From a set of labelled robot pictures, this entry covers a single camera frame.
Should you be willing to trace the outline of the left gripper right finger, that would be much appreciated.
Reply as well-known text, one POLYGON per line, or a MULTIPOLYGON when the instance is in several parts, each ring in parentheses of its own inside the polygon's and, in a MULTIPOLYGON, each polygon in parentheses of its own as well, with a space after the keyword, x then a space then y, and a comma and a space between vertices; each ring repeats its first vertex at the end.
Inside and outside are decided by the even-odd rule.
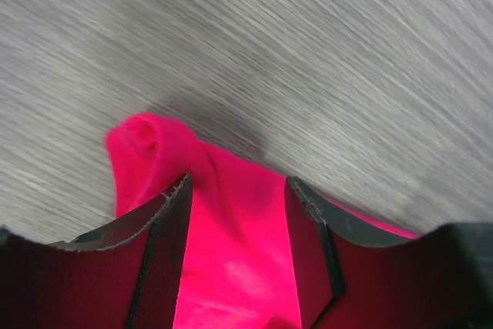
POLYGON ((287 179, 285 210, 304 328, 490 328, 492 226, 416 238, 376 227, 287 179))

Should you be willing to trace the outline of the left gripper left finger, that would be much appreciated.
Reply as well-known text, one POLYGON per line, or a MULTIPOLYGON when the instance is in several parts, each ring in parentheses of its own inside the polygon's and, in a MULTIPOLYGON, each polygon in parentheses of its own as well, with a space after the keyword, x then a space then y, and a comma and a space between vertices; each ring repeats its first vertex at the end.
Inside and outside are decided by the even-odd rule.
POLYGON ((171 328, 192 206, 181 176, 70 242, 1 230, 3 328, 171 328))

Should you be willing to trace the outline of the red t shirt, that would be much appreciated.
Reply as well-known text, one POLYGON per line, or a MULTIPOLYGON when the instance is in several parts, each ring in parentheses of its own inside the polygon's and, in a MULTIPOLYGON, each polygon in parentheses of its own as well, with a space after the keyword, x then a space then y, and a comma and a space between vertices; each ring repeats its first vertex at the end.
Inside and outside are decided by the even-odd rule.
POLYGON ((193 195, 172 321, 150 328, 299 328, 284 209, 286 179, 199 139, 184 123, 141 113, 109 131, 116 216, 183 174, 193 195))

